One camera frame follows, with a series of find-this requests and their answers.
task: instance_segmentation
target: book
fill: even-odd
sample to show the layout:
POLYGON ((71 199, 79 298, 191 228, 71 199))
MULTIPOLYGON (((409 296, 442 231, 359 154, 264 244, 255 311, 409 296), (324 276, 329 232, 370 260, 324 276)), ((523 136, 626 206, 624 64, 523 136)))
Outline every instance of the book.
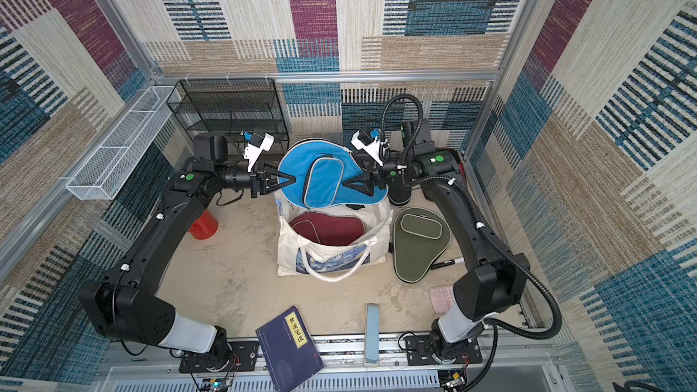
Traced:
POLYGON ((257 328, 257 338, 277 392, 291 392, 324 368, 295 306, 257 328))

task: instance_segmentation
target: floor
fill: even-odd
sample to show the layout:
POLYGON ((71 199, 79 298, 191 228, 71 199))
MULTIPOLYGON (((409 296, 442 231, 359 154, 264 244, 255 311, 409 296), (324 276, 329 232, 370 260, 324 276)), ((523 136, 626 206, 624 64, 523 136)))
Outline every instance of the floor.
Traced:
MULTIPOLYGON (((409 206, 438 208, 414 191, 409 206)), ((224 191, 222 202, 235 195, 224 191)), ((190 318, 224 327, 229 337, 255 336, 255 330, 295 305, 310 334, 350 334, 365 330, 366 303, 380 304, 380 332, 430 330, 440 315, 429 289, 452 285, 463 264, 429 271, 418 283, 396 275, 387 262, 363 266, 352 277, 325 283, 310 275, 276 276, 278 217, 272 196, 244 198, 226 207, 211 205, 220 226, 207 240, 187 234, 164 275, 158 296, 190 318)), ((440 260, 461 256, 455 239, 440 260)), ((518 306, 499 315, 520 325, 518 306)))

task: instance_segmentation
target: pink object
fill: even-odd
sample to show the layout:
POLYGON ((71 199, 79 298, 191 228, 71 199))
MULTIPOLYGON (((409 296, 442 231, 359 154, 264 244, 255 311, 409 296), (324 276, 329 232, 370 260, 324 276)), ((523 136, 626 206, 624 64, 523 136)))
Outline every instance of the pink object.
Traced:
POLYGON ((452 293, 452 285, 437 286, 429 289, 431 305, 436 313, 446 313, 455 303, 455 295, 452 293))

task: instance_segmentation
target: patterned carpet wall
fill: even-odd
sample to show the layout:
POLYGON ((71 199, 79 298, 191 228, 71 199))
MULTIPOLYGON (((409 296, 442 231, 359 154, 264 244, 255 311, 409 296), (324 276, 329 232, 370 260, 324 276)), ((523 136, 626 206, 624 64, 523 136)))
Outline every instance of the patterned carpet wall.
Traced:
MULTIPOLYGON (((0 240, 143 86, 94 0, 0 0, 0 240)), ((107 346, 77 290, 127 249, 189 153, 171 120, 111 203, 71 199, 0 285, 0 389, 86 388, 107 346)))
POLYGON ((130 248, 162 187, 191 154, 170 119, 111 201, 71 198, 2 283, 0 386, 3 391, 86 391, 109 340, 97 335, 77 300, 130 248))
MULTIPOLYGON (((291 133, 291 142, 325 138, 350 148, 351 136, 363 126, 379 126, 388 100, 400 93, 423 102, 431 135, 440 147, 464 149, 490 87, 488 81, 405 83, 309 83, 277 85, 291 133)), ((394 149, 401 149, 400 126, 416 118, 410 103, 397 103, 386 128, 394 149)))
POLYGON ((696 97, 697 0, 542 0, 477 143, 578 391, 696 389, 696 97))
POLYGON ((115 0, 165 74, 497 69, 521 0, 115 0))
POLYGON ((143 83, 94 0, 0 0, 0 239, 143 83))

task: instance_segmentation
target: black wire shelf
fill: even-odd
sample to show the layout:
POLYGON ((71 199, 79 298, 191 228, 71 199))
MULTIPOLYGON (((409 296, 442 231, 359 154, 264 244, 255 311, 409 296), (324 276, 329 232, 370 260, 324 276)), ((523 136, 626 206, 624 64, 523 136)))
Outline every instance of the black wire shelf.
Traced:
POLYGON ((175 92, 167 106, 192 140, 204 132, 226 134, 232 156, 244 143, 242 132, 257 132, 274 137, 265 160, 288 150, 288 124, 272 79, 189 79, 179 81, 175 92))

